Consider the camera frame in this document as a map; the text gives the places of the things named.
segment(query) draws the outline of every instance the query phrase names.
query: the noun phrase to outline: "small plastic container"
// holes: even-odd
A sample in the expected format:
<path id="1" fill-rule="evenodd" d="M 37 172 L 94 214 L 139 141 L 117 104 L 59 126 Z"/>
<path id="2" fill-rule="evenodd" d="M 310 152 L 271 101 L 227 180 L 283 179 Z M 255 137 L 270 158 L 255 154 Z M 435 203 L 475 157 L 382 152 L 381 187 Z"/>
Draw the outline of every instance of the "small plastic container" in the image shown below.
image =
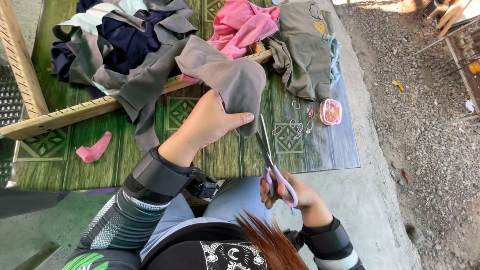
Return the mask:
<path id="1" fill-rule="evenodd" d="M 326 125 L 340 124 L 342 121 L 342 104 L 340 102 L 327 98 L 320 103 L 320 120 Z"/>

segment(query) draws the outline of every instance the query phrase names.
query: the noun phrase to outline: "pink scissors handle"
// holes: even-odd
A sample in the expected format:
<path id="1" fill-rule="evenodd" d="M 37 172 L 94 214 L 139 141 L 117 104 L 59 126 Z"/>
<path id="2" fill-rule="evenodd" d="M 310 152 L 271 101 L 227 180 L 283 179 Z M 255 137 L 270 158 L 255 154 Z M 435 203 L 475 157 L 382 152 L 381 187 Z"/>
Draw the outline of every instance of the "pink scissors handle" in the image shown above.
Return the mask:
<path id="1" fill-rule="evenodd" d="M 298 204 L 297 193 L 295 192 L 295 190 L 293 190 L 293 187 L 290 185 L 290 183 L 287 182 L 287 180 L 285 180 L 285 178 L 282 176 L 282 174 L 280 173 L 280 171 L 278 170 L 276 165 L 273 165 L 273 169 L 270 169 L 270 168 L 264 166 L 264 172 L 262 173 L 262 177 L 260 178 L 260 179 L 265 179 L 267 181 L 268 185 L 270 186 L 270 197 L 273 197 L 273 195 L 275 193 L 272 178 L 270 177 L 270 171 L 272 171 L 272 170 L 273 170 L 273 174 L 276 177 L 277 183 L 279 185 L 284 184 L 285 187 L 287 188 L 288 192 L 290 192 L 290 194 L 292 195 L 293 201 L 289 201 L 285 198 L 282 198 L 283 201 L 290 207 L 296 207 L 297 204 Z"/>

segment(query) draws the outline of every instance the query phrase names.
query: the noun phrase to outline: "reddish brown hair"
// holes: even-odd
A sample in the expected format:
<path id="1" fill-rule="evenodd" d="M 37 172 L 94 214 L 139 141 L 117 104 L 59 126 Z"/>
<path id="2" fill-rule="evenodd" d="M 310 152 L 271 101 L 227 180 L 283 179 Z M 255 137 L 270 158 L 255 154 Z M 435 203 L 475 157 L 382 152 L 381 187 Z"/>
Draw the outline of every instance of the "reddish brown hair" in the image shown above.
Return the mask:
<path id="1" fill-rule="evenodd" d="M 247 217 L 235 219 L 251 243 L 262 252 L 271 270 L 308 270 L 277 223 L 269 224 L 249 213 Z"/>

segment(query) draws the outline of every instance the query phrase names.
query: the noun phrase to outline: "wooden loom frame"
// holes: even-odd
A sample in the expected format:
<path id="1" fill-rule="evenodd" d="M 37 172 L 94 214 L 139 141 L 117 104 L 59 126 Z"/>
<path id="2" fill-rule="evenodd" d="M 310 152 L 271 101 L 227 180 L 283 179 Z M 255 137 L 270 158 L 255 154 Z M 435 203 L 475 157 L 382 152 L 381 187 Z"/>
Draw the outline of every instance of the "wooden loom frame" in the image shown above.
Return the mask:
<path id="1" fill-rule="evenodd" d="M 116 99 L 106 96 L 49 113 L 10 0 L 0 0 L 0 28 L 0 37 L 29 116 L 0 128 L 3 137 L 21 141 L 121 108 Z M 272 58 L 272 50 L 265 49 L 261 41 L 251 44 L 248 51 L 251 54 L 244 58 L 259 64 Z M 180 78 L 181 75 L 167 79 L 162 95 L 196 84 Z"/>

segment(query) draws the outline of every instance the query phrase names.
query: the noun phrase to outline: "gravel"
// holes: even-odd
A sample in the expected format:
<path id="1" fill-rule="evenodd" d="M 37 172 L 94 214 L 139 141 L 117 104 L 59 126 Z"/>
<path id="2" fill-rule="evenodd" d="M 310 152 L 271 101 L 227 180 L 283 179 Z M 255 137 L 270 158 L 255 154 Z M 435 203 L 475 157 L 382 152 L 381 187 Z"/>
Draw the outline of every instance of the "gravel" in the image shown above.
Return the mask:
<path id="1" fill-rule="evenodd" d="M 415 228 L 407 233 L 423 268 L 477 270 L 480 134 L 468 122 L 443 125 L 469 113 L 460 75 L 445 76 L 456 69 L 452 57 L 443 42 L 414 55 L 436 40 L 431 21 L 354 4 L 342 7 L 350 15 L 342 23 L 364 70 L 374 128 L 388 163 L 395 164 L 390 174 L 398 183 L 404 222 Z M 403 169 L 415 172 L 408 185 Z"/>

